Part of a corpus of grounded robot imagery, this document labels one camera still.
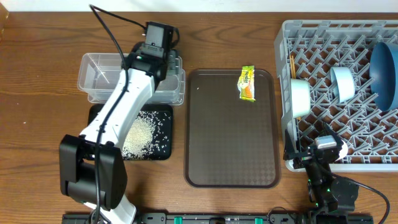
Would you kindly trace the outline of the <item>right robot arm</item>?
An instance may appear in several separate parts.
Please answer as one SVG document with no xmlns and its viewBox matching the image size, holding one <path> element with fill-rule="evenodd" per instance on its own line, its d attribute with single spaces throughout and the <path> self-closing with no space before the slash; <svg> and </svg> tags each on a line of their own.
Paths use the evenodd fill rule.
<svg viewBox="0 0 398 224">
<path fill-rule="evenodd" d="M 340 159 L 343 140 L 326 124 L 314 143 L 295 151 L 295 143 L 285 131 L 283 160 L 292 161 L 294 169 L 304 168 L 308 176 L 308 195 L 316 204 L 298 223 L 348 223 L 348 214 L 355 210 L 359 187 L 342 177 L 335 177 L 330 164 Z"/>
</svg>

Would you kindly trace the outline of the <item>dark blue plate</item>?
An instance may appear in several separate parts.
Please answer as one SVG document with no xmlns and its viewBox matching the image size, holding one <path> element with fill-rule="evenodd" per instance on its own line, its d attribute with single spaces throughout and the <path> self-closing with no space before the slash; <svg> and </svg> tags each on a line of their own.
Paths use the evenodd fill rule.
<svg viewBox="0 0 398 224">
<path fill-rule="evenodd" d="M 380 42 L 371 54 L 371 91 L 377 93 L 374 100 L 382 111 L 397 109 L 397 44 Z"/>
</svg>

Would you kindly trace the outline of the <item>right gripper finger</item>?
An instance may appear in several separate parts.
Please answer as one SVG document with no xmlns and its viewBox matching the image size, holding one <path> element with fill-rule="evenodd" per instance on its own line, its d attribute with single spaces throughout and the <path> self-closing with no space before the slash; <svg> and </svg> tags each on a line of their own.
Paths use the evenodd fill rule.
<svg viewBox="0 0 398 224">
<path fill-rule="evenodd" d="M 324 136 L 331 136 L 337 145 L 342 145 L 341 138 L 332 130 L 329 125 L 325 122 L 322 122 L 322 137 Z"/>
<path fill-rule="evenodd" d="M 287 129 L 285 130 L 284 134 L 285 134 L 285 144 L 284 144 L 283 160 L 289 161 L 289 160 L 294 159 L 295 149 L 294 149 L 294 144 L 291 140 L 290 134 Z"/>
</svg>

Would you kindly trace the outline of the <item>pink white cup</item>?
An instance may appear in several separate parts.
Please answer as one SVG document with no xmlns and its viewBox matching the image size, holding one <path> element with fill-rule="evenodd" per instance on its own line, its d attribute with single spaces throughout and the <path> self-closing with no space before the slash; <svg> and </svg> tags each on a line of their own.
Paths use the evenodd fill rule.
<svg viewBox="0 0 398 224">
<path fill-rule="evenodd" d="M 348 145 L 343 142 L 343 145 L 341 146 L 341 149 L 339 151 L 339 158 L 338 160 L 341 160 L 342 158 L 346 157 L 348 155 Z"/>
</svg>

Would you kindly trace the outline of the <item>mint green rice bowl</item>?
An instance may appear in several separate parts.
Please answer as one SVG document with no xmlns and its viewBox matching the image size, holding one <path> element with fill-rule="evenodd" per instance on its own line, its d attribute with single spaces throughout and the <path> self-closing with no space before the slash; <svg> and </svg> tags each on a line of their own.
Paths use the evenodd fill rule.
<svg viewBox="0 0 398 224">
<path fill-rule="evenodd" d="M 310 113 L 310 84 L 306 80 L 291 80 L 292 117 L 298 118 Z"/>
</svg>

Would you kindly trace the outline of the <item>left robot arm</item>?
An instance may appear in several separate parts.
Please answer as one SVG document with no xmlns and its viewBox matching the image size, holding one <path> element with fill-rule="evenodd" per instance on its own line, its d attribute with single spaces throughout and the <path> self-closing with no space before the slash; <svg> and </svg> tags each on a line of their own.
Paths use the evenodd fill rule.
<svg viewBox="0 0 398 224">
<path fill-rule="evenodd" d="M 165 80 L 176 27 L 147 22 L 146 39 L 121 56 L 118 83 L 91 123 L 59 146 L 60 190 L 91 207 L 88 223 L 133 223 L 136 207 L 125 195 L 127 173 L 121 147 L 142 107 Z"/>
</svg>

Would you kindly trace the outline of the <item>light blue small bowl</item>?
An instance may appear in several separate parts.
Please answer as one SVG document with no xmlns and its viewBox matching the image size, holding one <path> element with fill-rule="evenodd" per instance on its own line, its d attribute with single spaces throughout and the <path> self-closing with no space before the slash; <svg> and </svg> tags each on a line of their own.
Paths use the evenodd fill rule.
<svg viewBox="0 0 398 224">
<path fill-rule="evenodd" d="M 331 67 L 330 75 L 331 82 L 336 83 L 333 92 L 339 98 L 339 103 L 352 99 L 355 95 L 355 85 L 351 70 L 348 67 Z"/>
</svg>

